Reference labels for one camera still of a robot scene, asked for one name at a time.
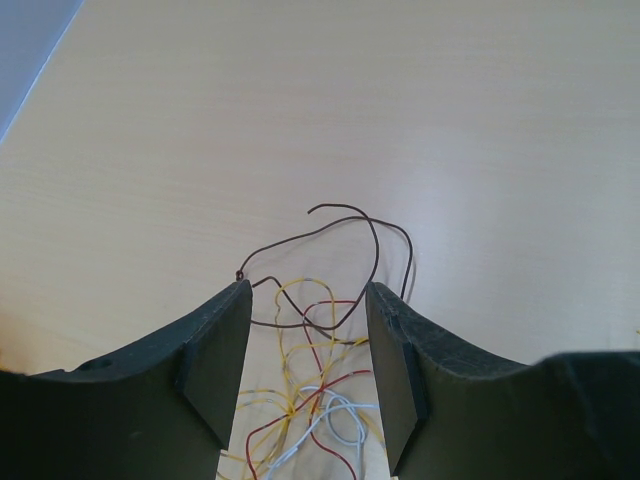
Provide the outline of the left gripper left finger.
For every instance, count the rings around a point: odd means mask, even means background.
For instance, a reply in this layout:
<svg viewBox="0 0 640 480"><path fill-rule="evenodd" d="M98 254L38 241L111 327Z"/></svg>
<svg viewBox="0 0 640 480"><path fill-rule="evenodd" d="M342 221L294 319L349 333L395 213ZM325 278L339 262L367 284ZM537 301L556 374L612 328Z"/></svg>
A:
<svg viewBox="0 0 640 480"><path fill-rule="evenodd" d="M72 371L1 375L5 479L212 479L229 446L252 313L235 282Z"/></svg>

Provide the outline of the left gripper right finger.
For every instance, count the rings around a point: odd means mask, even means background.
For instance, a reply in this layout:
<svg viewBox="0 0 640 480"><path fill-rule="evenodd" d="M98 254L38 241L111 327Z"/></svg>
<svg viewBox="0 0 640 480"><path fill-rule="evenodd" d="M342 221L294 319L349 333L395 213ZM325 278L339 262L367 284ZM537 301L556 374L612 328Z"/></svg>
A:
<svg viewBox="0 0 640 480"><path fill-rule="evenodd" d="M635 479L639 354L505 359L381 283L366 315L390 473L398 479Z"/></svg>

